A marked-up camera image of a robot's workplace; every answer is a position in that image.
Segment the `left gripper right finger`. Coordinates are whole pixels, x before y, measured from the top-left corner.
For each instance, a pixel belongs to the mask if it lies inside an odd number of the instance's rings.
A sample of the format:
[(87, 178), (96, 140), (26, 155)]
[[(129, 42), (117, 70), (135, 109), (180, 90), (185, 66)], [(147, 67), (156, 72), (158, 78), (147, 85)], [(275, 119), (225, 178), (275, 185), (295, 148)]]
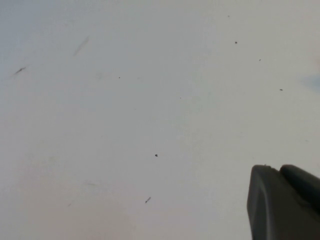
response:
[(320, 179), (291, 164), (283, 165), (280, 173), (295, 191), (314, 209), (320, 208)]

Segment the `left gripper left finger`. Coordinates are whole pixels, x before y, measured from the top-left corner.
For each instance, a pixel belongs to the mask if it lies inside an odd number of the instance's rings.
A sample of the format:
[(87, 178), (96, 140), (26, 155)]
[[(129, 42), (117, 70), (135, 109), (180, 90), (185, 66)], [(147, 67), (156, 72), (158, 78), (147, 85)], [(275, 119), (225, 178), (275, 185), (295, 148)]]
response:
[(266, 165), (251, 169), (247, 212), (254, 240), (318, 240), (320, 209), (313, 208), (285, 177)]

